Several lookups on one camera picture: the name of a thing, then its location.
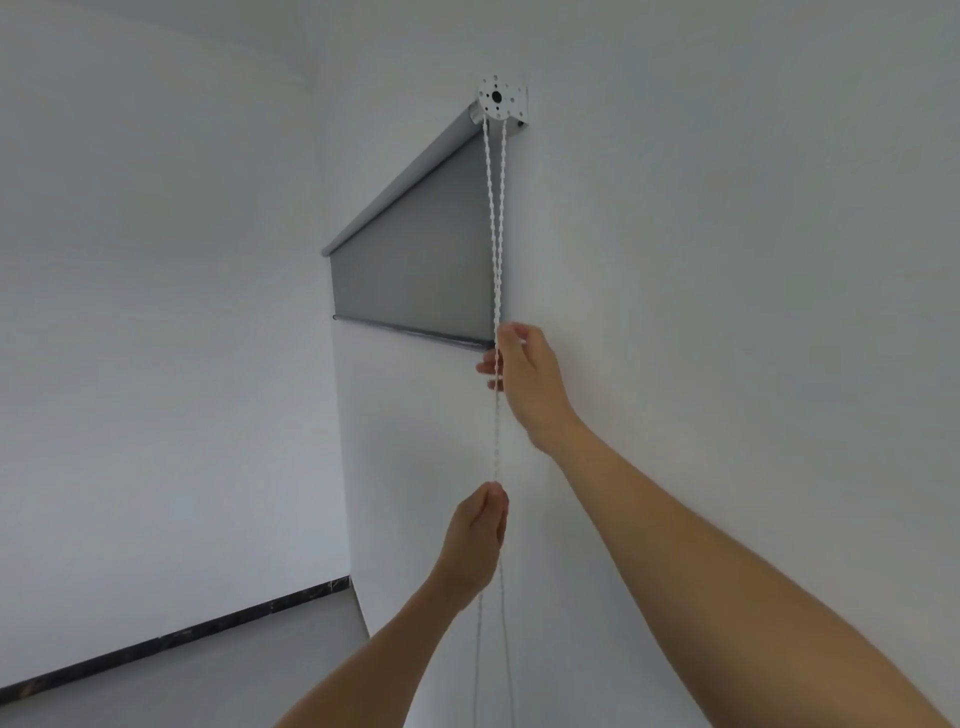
person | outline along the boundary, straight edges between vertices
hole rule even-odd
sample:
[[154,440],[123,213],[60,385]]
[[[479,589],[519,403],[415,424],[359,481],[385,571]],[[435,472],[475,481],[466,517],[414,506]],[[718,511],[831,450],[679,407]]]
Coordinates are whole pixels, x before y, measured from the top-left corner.
[[[508,324],[498,339],[507,402],[563,470],[712,725],[949,728],[849,624],[593,434],[538,328]],[[492,352],[477,371],[495,376]],[[508,512],[498,483],[461,503],[426,582],[276,728],[401,728],[441,637],[492,579]]]

black baseboard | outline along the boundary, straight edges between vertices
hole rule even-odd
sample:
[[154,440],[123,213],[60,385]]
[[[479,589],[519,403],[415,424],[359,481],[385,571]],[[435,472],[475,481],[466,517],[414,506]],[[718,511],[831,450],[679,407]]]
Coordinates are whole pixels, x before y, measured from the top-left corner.
[[85,660],[76,665],[63,667],[62,669],[48,672],[45,675],[31,678],[30,680],[8,685],[6,688],[0,688],[0,705],[14,703],[17,700],[23,700],[31,695],[49,691],[53,688],[59,688],[62,685],[83,680],[85,677],[106,672],[115,667],[128,665],[137,660],[142,660],[145,657],[156,655],[158,652],[164,652],[183,644],[201,640],[204,637],[215,635],[231,627],[238,627],[241,624],[246,624],[255,619],[267,617],[268,615],[282,612],[284,609],[297,607],[308,601],[319,599],[321,596],[336,594],[349,588],[350,577],[344,576],[341,579],[334,579],[325,584],[319,584],[316,587],[294,592],[291,595],[265,601],[263,604],[257,604],[254,607],[241,609],[239,612],[234,612],[225,617],[211,619],[210,621],[205,621],[177,632],[171,632],[169,635],[164,635],[163,637],[156,637],[140,644],[115,650],[100,657],[94,657],[92,660]]

person's left arm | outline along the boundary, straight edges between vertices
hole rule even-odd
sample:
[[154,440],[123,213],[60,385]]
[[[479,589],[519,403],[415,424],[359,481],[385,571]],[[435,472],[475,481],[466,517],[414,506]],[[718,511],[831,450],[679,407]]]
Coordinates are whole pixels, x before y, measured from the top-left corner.
[[276,728],[402,728],[453,618],[486,587],[507,527],[507,494],[484,483],[462,502],[437,565],[400,613],[290,709]]

ceiling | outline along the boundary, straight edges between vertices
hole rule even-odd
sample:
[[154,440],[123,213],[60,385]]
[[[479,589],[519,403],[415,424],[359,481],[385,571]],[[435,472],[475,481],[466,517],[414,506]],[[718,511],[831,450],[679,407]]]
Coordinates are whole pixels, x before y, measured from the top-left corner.
[[300,29],[300,0],[60,1],[270,53],[300,73],[306,73],[309,68],[305,38]]

forearm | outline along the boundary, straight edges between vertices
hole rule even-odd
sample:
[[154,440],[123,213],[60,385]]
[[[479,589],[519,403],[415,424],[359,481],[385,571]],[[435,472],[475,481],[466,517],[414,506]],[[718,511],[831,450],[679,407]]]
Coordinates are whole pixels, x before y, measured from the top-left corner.
[[401,728],[426,666],[458,611],[457,599],[428,579],[387,626],[276,728]]
[[549,452],[714,725],[948,726],[830,609],[584,427]]

